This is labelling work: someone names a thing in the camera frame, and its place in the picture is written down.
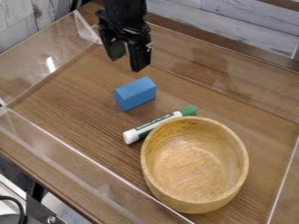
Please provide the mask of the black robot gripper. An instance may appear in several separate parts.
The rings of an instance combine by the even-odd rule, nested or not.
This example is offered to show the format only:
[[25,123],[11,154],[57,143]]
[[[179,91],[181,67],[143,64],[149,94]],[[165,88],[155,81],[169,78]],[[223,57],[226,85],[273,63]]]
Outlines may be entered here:
[[103,0],[105,8],[97,11],[99,34],[107,55],[113,60],[127,54],[134,72],[151,64],[153,40],[151,28],[146,22],[146,0]]

